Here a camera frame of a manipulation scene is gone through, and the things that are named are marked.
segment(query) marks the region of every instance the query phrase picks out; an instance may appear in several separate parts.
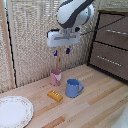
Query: cup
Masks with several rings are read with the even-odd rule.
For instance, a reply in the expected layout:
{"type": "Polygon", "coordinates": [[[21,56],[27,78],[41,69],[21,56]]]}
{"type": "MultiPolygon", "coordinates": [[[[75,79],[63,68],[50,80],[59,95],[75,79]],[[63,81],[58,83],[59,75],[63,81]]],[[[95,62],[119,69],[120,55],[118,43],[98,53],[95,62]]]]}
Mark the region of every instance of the cup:
{"type": "Polygon", "coordinates": [[[52,69],[50,71],[50,83],[52,85],[58,86],[61,80],[61,70],[59,69],[52,69]]]}
{"type": "Polygon", "coordinates": [[[83,91],[84,85],[76,79],[68,79],[67,86],[66,86],[66,95],[70,98],[75,98],[76,96],[80,95],[83,91]]]}

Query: blue cup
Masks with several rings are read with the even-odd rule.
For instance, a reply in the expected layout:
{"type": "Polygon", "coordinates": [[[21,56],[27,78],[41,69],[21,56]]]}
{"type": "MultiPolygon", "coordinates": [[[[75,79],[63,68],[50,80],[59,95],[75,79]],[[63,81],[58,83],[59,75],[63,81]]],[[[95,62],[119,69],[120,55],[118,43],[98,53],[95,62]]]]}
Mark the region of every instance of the blue cup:
{"type": "Polygon", "coordinates": [[[66,95],[70,98],[74,98],[83,91],[84,85],[79,82],[76,79],[68,79],[67,80],[67,86],[66,86],[66,95]]]}

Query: pleated blind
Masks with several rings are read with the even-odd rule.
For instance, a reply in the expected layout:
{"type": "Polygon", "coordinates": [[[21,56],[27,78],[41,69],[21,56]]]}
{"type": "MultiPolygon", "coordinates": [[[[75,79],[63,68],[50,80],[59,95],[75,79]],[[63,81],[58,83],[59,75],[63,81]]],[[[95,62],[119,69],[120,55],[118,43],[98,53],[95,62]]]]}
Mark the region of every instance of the pleated blind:
{"type": "MultiPolygon", "coordinates": [[[[50,70],[56,68],[53,48],[46,42],[47,32],[59,28],[56,11],[60,0],[9,0],[7,3],[9,22],[14,29],[11,35],[19,87],[49,76],[50,70]]],[[[88,26],[83,25],[82,33],[90,31],[92,24],[93,21],[88,26]]],[[[89,39],[90,34],[81,36],[80,42],[71,46],[70,54],[66,54],[66,46],[62,47],[62,71],[86,62],[89,39]]]]}
{"type": "Polygon", "coordinates": [[[7,34],[7,21],[3,0],[0,1],[0,93],[11,90],[14,87],[12,80],[12,63],[7,34]]]}

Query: yellow sponge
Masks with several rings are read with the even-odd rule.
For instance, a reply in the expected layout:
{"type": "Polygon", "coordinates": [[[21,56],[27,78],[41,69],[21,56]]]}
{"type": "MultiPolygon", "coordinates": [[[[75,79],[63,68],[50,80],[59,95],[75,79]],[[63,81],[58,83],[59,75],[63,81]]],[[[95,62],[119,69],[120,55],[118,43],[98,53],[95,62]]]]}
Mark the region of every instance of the yellow sponge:
{"type": "Polygon", "coordinates": [[[56,101],[61,101],[63,99],[63,96],[56,93],[55,91],[50,91],[47,96],[51,97],[52,99],[56,100],[56,101]]]}

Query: drawer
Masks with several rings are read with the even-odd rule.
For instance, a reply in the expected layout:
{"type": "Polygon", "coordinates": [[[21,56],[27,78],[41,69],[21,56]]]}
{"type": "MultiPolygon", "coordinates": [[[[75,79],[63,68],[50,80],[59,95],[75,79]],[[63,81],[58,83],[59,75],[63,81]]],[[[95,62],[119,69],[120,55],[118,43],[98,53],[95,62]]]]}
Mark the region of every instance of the drawer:
{"type": "Polygon", "coordinates": [[[90,64],[128,80],[127,51],[94,42],[90,64]]]}
{"type": "Polygon", "coordinates": [[[118,34],[116,32],[109,32],[106,30],[98,30],[95,41],[128,50],[128,35],[125,34],[118,34]]]}
{"type": "MultiPolygon", "coordinates": [[[[101,14],[98,28],[105,26],[115,20],[122,18],[122,15],[113,15],[113,14],[101,14]]],[[[128,17],[119,20],[118,22],[111,24],[102,30],[113,30],[121,33],[128,33],[128,17]]]]}

